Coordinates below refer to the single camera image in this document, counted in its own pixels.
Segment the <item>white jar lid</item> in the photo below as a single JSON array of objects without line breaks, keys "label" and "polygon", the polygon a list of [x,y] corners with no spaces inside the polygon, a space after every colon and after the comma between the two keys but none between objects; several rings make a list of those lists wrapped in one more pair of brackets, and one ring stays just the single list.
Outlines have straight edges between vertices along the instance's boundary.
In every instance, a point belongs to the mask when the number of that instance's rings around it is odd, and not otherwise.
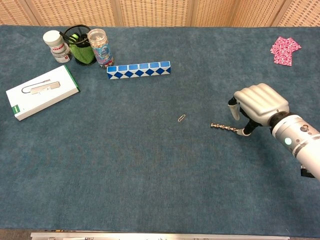
[{"label": "white jar lid", "polygon": [[63,38],[57,30],[50,30],[43,35],[43,41],[51,47],[56,47],[63,43]]}]

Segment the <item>bottle cap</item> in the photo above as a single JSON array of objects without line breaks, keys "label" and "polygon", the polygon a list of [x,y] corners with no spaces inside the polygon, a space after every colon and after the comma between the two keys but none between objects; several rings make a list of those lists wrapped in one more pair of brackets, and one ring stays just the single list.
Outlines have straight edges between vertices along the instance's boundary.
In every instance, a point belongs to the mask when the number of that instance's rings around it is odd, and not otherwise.
[{"label": "bottle cap", "polygon": [[50,47],[60,46],[64,40],[57,30],[47,31],[43,35],[43,41]]},{"label": "bottle cap", "polygon": [[106,32],[103,29],[92,29],[87,33],[88,40],[91,44],[103,42],[107,39]]}]

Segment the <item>blue and white twist puzzle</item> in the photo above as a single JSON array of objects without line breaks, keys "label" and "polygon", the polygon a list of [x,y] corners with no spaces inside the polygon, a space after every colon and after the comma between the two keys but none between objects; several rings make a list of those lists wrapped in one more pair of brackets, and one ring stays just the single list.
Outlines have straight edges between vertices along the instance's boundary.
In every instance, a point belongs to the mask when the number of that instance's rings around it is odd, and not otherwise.
[{"label": "blue and white twist puzzle", "polygon": [[109,79],[126,79],[171,73],[170,61],[148,62],[131,65],[108,66],[106,74]]}]

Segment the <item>paper clip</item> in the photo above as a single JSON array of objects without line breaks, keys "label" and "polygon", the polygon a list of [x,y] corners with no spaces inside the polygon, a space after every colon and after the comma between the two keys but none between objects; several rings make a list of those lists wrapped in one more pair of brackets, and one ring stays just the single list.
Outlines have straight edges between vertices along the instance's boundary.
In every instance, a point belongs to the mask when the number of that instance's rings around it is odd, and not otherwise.
[{"label": "paper clip", "polygon": [[178,122],[180,123],[183,119],[185,119],[186,115],[183,114],[181,117],[178,118]]}]

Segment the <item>clear plastic jar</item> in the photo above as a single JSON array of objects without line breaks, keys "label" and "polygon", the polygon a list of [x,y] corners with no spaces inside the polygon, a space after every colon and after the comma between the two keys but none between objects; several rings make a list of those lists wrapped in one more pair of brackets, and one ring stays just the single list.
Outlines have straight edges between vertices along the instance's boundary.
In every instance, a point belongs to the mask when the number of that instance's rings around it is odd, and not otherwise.
[{"label": "clear plastic jar", "polygon": [[55,53],[51,50],[51,53],[52,53],[53,57],[55,58],[55,60],[61,64],[67,63],[72,59],[72,54],[71,54],[69,46],[65,43],[64,47],[65,47],[65,51],[60,52],[60,53]]},{"label": "clear plastic jar", "polygon": [[102,29],[92,29],[87,34],[94,56],[99,65],[103,68],[115,64],[114,57],[110,51],[108,37]]}]

